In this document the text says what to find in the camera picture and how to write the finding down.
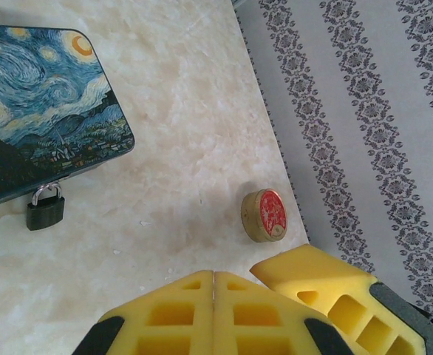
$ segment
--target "small round tin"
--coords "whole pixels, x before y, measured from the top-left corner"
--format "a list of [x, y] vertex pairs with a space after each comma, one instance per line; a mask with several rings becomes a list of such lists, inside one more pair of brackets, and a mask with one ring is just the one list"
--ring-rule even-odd
[[246, 233], [255, 242], [276, 242], [287, 230], [284, 204], [272, 189], [246, 195], [241, 206], [241, 219]]

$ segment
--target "padlock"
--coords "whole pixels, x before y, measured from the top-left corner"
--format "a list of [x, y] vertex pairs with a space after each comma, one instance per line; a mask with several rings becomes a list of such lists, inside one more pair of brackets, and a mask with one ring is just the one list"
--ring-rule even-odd
[[[56, 190], [56, 195], [39, 200], [45, 190]], [[62, 197], [59, 183], [48, 183], [41, 186], [33, 194], [31, 203], [27, 205], [26, 226], [30, 231], [38, 231], [55, 225], [64, 217], [66, 200]]]

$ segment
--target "painted box lid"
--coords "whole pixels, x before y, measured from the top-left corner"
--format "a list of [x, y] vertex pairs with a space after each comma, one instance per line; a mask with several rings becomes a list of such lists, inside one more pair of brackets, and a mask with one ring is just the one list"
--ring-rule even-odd
[[133, 146], [85, 35], [0, 26], [0, 202]]

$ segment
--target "yellow foam block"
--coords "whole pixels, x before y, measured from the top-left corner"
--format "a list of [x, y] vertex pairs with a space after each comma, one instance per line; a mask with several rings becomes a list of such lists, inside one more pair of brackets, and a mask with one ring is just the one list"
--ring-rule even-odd
[[210, 355], [214, 273], [199, 271], [107, 312], [125, 319], [107, 355]]
[[327, 316], [345, 339], [370, 354], [425, 354], [423, 338], [369, 293], [378, 279], [304, 245], [250, 270], [268, 288]]
[[[320, 354], [306, 319], [331, 325], [319, 312], [263, 286], [215, 273], [214, 355]], [[347, 343], [354, 354], [368, 354], [355, 342]]]

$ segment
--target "red label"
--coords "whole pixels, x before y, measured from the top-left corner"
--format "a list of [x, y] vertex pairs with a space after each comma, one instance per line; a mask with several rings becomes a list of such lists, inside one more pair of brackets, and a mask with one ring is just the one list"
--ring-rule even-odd
[[287, 227], [287, 217], [281, 198], [274, 191], [266, 191], [259, 204], [262, 224], [269, 235], [280, 234], [280, 227]]

